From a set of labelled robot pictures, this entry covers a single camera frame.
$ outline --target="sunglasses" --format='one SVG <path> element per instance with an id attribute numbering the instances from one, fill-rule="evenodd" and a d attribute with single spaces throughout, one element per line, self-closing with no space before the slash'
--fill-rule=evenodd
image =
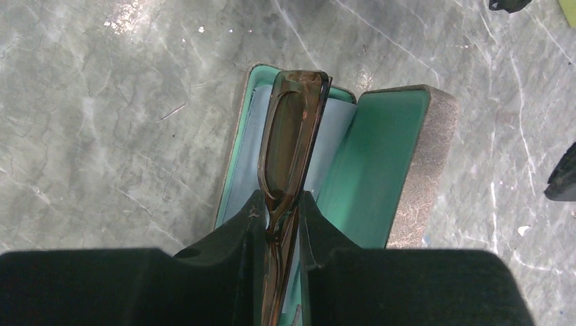
<path id="1" fill-rule="evenodd" d="M 332 78 L 322 71 L 281 71 L 268 105 L 258 182 L 269 223 L 262 325 L 278 325 L 298 233 L 298 200 Z"/>

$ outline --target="eyeglasses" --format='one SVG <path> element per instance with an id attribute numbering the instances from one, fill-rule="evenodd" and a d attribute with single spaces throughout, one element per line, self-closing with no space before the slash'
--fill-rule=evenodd
<path id="1" fill-rule="evenodd" d="M 262 325 L 280 319 L 298 233 L 298 200 L 332 78 L 323 71 L 281 71 L 274 80 L 258 161 L 270 221 Z"/>

